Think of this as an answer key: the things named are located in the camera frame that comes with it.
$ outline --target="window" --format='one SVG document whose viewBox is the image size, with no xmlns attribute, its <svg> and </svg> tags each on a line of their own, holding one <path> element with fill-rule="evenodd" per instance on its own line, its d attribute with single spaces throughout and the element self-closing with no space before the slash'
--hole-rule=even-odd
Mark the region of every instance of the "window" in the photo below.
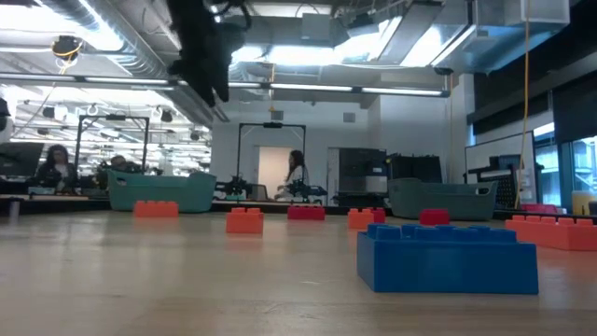
<svg viewBox="0 0 597 336">
<path fill-rule="evenodd" d="M 590 137 L 576 140 L 572 144 L 574 153 L 574 190 L 597 190 L 595 142 L 597 142 L 597 137 Z"/>
<path fill-rule="evenodd" d="M 542 204 L 561 206 L 558 147 L 555 144 L 553 131 L 553 122 L 533 130 L 538 174 L 538 201 Z"/>
</svg>

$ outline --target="red toy brick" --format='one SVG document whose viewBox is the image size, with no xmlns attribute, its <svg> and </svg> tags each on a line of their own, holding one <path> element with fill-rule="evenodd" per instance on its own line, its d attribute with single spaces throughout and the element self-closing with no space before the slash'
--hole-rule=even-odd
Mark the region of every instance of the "red toy brick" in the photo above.
<svg viewBox="0 0 597 336">
<path fill-rule="evenodd" d="M 424 209 L 419 214 L 421 225 L 448 225 L 450 224 L 450 213 L 446 209 Z"/>
<path fill-rule="evenodd" d="M 513 217 L 506 221 L 506 228 L 514 230 L 521 241 L 535 243 L 544 247 L 559 248 L 568 251 L 597 251 L 597 227 L 591 219 L 528 216 L 521 219 Z"/>
<path fill-rule="evenodd" d="M 226 214 L 227 233 L 263 233 L 263 213 L 258 208 L 232 208 Z"/>
<path fill-rule="evenodd" d="M 326 209 L 319 205 L 290 205 L 288 206 L 287 218 L 298 220 L 326 220 Z"/>
<path fill-rule="evenodd" d="M 132 211 L 135 217 L 178 217 L 178 203 L 137 201 Z"/>
<path fill-rule="evenodd" d="M 373 213 L 373 221 L 375 223 L 385 223 L 385 209 L 384 208 L 368 208 Z"/>
<path fill-rule="evenodd" d="M 374 223 L 374 215 L 369 209 L 351 209 L 348 213 L 348 229 L 366 230 L 367 225 Z"/>
</svg>

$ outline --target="teal plastic basket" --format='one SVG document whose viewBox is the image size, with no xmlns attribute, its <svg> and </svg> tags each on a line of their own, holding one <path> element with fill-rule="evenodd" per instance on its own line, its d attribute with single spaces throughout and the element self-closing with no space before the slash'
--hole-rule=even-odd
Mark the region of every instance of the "teal plastic basket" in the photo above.
<svg viewBox="0 0 597 336">
<path fill-rule="evenodd" d="M 215 176 L 145 176 L 108 171 L 108 187 L 113 210 L 132 211 L 137 201 L 172 201 L 178 203 L 180 212 L 200 213 L 212 207 Z"/>
</svg>

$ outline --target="doorway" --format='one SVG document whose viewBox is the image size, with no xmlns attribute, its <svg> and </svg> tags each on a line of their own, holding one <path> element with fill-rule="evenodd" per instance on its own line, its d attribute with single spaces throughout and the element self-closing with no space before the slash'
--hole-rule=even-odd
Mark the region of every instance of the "doorway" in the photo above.
<svg viewBox="0 0 597 336">
<path fill-rule="evenodd" d="M 257 183 L 266 187 L 269 198 L 273 198 L 278 186 L 284 183 L 291 151 L 290 147 L 259 147 Z"/>
</svg>

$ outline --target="gray plastic basket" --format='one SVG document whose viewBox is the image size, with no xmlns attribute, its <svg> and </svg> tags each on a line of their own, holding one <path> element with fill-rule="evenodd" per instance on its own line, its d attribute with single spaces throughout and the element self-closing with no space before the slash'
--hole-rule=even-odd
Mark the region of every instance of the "gray plastic basket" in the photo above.
<svg viewBox="0 0 597 336">
<path fill-rule="evenodd" d="M 450 219 L 489 220 L 493 217 L 497 184 L 423 183 L 417 178 L 398 178 L 388 182 L 388 191 L 396 217 L 416 219 L 424 209 L 447 209 Z"/>
</svg>

